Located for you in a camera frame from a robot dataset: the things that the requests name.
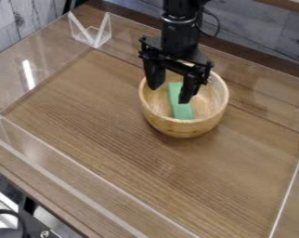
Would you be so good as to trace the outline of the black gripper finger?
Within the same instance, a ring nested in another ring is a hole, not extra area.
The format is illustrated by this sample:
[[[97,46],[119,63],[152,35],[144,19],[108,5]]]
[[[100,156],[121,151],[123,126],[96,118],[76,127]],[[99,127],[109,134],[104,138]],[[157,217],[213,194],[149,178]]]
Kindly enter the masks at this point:
[[[184,84],[181,87],[179,103],[187,104],[196,95],[200,86],[200,79],[195,74],[188,74],[184,77]]]
[[[149,88],[156,90],[165,82],[167,69],[153,59],[144,59],[144,70]]]

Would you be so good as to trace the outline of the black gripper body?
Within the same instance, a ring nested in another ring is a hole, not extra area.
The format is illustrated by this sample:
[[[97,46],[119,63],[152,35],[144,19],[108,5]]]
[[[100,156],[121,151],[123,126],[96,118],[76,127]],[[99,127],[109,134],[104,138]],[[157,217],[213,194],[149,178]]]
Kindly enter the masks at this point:
[[[199,50],[200,29],[196,19],[163,18],[160,36],[143,35],[139,57],[156,60],[161,66],[185,77],[195,74],[200,85],[208,84],[213,61]]]

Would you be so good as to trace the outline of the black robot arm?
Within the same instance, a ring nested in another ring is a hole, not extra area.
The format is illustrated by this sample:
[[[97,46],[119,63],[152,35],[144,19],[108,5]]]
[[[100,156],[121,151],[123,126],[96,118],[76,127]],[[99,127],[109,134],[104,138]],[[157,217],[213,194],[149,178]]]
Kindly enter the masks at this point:
[[[201,52],[200,25],[201,10],[209,0],[164,0],[160,19],[161,36],[139,38],[139,58],[149,88],[156,90],[167,80],[167,71],[184,77],[179,102],[187,104],[196,96],[201,85],[208,84],[215,66]]]

